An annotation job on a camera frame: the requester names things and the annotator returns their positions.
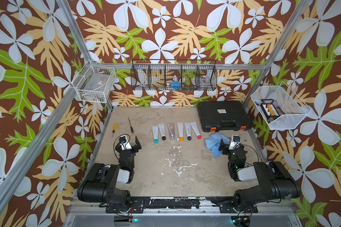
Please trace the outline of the orange cap toothpaste tube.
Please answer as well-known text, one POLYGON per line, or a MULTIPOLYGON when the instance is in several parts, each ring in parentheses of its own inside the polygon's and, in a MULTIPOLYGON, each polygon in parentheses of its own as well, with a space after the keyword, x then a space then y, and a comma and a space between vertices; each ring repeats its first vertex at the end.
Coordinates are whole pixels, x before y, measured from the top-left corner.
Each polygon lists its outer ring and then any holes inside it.
POLYGON ((180 141, 184 141, 184 123, 177 123, 177 128, 180 141))

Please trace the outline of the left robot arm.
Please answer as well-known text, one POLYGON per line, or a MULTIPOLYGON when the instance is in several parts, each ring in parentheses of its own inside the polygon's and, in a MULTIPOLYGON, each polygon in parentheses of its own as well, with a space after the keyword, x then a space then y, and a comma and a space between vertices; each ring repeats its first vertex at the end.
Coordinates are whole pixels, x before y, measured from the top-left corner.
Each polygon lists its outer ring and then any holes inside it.
POLYGON ((142 149, 140 141, 135 137, 135 144, 129 142, 130 136, 123 134, 113 146, 118 164, 93 164, 85 179, 77 190, 77 197, 83 202, 98 202, 107 206, 107 213, 122 216, 131 214, 134 204, 128 190, 116 188, 117 183, 131 183, 135 174, 135 156, 142 149))

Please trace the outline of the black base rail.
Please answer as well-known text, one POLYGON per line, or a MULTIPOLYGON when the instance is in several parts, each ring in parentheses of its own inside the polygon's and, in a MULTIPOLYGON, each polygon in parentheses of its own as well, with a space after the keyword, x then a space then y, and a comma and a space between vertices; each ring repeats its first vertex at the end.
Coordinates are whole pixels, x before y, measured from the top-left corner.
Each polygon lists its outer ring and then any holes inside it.
POLYGON ((131 211, 135 214, 144 213, 146 209, 153 210, 191 210, 203 208, 215 208, 220 213, 235 213, 239 211, 233 207, 233 197, 143 197, 137 196, 131 198, 130 208, 126 211, 120 211, 119 205, 108 204, 106 213, 126 214, 131 211))

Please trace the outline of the blue microfiber cloth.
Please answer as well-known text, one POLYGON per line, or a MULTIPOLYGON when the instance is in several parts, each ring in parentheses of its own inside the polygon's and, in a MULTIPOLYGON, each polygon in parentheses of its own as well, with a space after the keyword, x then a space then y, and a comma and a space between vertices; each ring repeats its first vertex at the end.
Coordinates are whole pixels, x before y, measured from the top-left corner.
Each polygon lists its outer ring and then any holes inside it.
POLYGON ((222 151, 219 150, 221 140, 223 140, 225 144, 230 144, 230 139, 218 132, 205 139, 206 148, 211 150, 211 153, 215 158, 222 154, 222 151))

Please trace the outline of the clear pink tube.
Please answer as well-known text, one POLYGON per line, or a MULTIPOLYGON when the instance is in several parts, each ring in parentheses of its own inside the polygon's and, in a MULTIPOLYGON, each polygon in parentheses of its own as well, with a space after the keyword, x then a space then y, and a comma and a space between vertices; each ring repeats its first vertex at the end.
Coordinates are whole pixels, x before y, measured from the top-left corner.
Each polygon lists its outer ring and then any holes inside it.
POLYGON ((167 123, 170 139, 175 140, 175 129, 174 129, 174 123, 167 123))

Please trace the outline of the green cap toothpaste tube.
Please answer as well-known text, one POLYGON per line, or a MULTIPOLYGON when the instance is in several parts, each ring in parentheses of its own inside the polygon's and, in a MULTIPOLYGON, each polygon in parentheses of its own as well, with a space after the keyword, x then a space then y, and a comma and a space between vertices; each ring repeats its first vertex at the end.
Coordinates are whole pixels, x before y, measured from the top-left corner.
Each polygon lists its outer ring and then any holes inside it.
POLYGON ((155 125, 152 127, 152 132, 153 132, 153 141, 154 143, 158 143, 159 139, 158 139, 158 125, 155 125))

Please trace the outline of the black plastic tool case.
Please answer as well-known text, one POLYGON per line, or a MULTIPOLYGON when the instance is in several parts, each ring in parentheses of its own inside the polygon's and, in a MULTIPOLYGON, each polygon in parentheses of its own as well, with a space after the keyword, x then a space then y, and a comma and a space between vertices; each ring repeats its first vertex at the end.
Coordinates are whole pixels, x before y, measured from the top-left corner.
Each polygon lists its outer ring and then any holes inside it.
POLYGON ((239 101, 200 102, 197 111, 204 132, 247 131, 252 121, 239 101))

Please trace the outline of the black cap toothpaste tube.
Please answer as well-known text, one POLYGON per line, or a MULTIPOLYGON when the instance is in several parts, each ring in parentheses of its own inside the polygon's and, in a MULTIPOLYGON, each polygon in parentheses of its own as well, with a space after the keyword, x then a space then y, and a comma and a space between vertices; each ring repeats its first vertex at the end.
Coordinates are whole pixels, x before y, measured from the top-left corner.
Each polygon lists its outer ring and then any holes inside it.
POLYGON ((158 124, 160 133, 161 133, 161 138, 163 141, 166 140, 166 133, 165 133, 165 124, 158 124))

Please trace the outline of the pink cap toothpaste tube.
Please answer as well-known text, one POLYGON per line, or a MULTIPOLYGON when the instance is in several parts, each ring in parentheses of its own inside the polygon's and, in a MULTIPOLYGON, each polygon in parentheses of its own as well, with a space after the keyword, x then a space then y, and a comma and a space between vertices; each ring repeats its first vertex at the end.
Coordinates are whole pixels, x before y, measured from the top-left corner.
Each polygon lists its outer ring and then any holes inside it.
POLYGON ((201 134, 200 134, 199 128, 198 128, 198 126, 197 126, 197 123, 196 123, 196 122, 192 122, 192 123, 190 123, 190 125, 191 125, 193 131, 195 132, 197 138, 198 138, 199 140, 202 139, 202 136, 201 136, 201 134))

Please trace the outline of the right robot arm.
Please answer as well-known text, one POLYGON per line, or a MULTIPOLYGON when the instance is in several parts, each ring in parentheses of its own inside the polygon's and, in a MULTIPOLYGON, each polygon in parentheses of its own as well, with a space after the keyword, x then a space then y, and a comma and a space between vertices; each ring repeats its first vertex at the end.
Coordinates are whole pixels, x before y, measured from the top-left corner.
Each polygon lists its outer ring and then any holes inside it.
POLYGON ((253 162, 246 166, 244 145, 220 142, 219 151, 228 158, 228 172, 235 182, 258 181, 257 186, 235 191, 231 202, 236 212, 243 212, 260 202, 278 203, 299 198, 301 188, 279 162, 253 162))

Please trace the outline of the black box in basket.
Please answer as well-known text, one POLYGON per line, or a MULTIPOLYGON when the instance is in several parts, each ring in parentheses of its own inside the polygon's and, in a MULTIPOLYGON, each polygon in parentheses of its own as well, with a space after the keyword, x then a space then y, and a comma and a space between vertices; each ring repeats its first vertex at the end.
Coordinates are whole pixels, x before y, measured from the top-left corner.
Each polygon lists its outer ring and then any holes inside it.
POLYGON ((276 106, 276 100, 274 99, 262 99, 261 107, 262 111, 267 119, 276 120, 281 117, 284 113, 280 107, 276 106))

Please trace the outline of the dark cap toothpaste tube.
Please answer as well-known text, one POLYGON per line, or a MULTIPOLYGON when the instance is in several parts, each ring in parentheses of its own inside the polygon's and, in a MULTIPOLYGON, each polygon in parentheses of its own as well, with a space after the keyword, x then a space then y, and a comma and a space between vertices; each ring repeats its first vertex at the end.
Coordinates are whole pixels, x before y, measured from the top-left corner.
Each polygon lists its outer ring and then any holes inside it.
POLYGON ((190 123, 184 123, 185 125, 185 129, 186 129, 186 136, 187 136, 187 140, 191 141, 192 137, 191 137, 191 124, 190 123))

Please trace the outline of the blue item in basket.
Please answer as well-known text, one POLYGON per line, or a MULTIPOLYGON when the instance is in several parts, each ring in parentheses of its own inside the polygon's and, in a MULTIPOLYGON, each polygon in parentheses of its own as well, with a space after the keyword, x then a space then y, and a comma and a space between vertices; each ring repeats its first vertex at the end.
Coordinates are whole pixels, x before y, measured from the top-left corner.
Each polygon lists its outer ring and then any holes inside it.
POLYGON ((174 89, 180 89, 181 88, 181 84, 174 81, 170 84, 171 87, 173 87, 174 89))

